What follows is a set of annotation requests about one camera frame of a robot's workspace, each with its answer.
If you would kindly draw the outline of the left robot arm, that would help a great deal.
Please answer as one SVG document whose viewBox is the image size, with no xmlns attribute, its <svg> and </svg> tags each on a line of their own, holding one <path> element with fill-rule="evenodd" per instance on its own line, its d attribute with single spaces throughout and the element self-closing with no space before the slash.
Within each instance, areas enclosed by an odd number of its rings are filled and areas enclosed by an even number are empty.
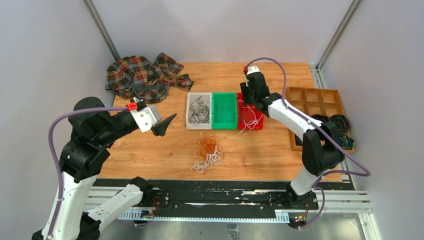
<svg viewBox="0 0 424 240">
<path fill-rule="evenodd" d="M 105 228 L 130 207 L 148 207 L 154 214 L 160 198 L 153 185 L 135 177 L 111 199 L 85 211 L 90 190 L 109 158 L 109 148 L 134 132 L 163 137 L 173 116 L 162 119 L 154 105 L 135 95 L 124 107 L 106 107 L 97 97 L 81 99 L 73 111 L 53 121 L 48 144 L 57 171 L 58 188 L 45 227 L 34 240 L 97 240 Z"/>
</svg>

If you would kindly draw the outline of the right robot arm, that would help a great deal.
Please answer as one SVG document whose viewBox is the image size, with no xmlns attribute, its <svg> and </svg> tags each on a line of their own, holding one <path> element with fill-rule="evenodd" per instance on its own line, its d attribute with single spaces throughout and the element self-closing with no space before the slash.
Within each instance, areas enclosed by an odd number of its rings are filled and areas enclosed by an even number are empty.
<svg viewBox="0 0 424 240">
<path fill-rule="evenodd" d="M 345 156 L 339 150 L 339 131 L 332 122 L 321 122 L 292 106 L 279 93 L 270 93 L 265 76 L 260 71 L 248 70 L 246 81 L 240 84 L 243 100 L 252 104 L 268 118 L 278 121 L 302 141 L 303 167 L 290 182 L 286 203 L 294 209 L 306 202 L 324 173 L 341 163 Z"/>
</svg>

